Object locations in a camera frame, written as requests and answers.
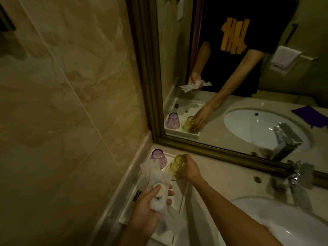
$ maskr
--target mirror frame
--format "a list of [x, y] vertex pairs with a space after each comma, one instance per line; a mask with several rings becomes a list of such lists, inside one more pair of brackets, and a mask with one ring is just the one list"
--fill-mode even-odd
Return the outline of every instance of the mirror frame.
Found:
[[[126, 0], [147, 120], [153, 142], [285, 178], [290, 164], [169, 136], [164, 131], [156, 0]], [[328, 188], [328, 174], [314, 172], [313, 184]]]

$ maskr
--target black t-shirt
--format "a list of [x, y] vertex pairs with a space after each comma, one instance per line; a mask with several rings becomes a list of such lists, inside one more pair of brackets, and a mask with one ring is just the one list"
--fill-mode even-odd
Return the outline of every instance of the black t-shirt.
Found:
[[[298, 0], [209, 0], [201, 32], [211, 43], [211, 56], [202, 79], [213, 86], [202, 90], [219, 92], [249, 49], [274, 53], [297, 5]], [[251, 70], [233, 95], [256, 93], [261, 64]]]

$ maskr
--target oval sink basin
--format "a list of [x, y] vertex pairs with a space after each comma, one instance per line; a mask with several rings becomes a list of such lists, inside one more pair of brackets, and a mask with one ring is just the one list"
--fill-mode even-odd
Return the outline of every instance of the oval sink basin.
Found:
[[[266, 226], [284, 246], [324, 246], [328, 227], [318, 219], [287, 204], [265, 198], [241, 198], [232, 202]], [[220, 245], [226, 245], [220, 233]]]
[[225, 126], [240, 139], [266, 149], [274, 149], [277, 140], [272, 128], [279, 123], [287, 123], [302, 139], [303, 144], [294, 152], [301, 152], [310, 148], [310, 140], [303, 130], [282, 116], [259, 110], [234, 110], [224, 118]]

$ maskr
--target round soap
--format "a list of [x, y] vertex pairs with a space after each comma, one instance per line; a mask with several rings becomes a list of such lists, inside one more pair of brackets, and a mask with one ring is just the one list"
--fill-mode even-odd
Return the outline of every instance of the round soap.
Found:
[[165, 186], [162, 183], [157, 183], [156, 185], [153, 186], [155, 188], [157, 185], [161, 185], [161, 190], [159, 190], [158, 194], [156, 194], [156, 198], [162, 197], [164, 192], [165, 192]]

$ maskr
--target purple pouch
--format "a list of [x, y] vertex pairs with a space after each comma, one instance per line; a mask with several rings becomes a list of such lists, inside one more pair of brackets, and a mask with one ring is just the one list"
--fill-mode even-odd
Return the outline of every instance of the purple pouch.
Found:
[[292, 112], [312, 126], [321, 128], [328, 125], [328, 117], [322, 115], [311, 106], [301, 107], [292, 110]]

